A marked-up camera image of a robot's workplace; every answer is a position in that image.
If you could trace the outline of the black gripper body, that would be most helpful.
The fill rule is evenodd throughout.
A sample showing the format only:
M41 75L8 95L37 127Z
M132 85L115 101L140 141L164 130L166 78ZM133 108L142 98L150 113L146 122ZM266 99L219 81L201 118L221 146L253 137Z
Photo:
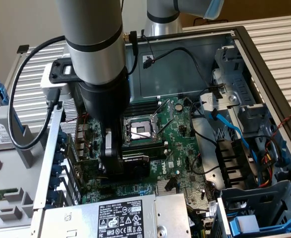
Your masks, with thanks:
M97 119L103 129L119 128L119 120L131 98L127 69L122 69L114 80L103 85L84 82L78 85L89 115Z

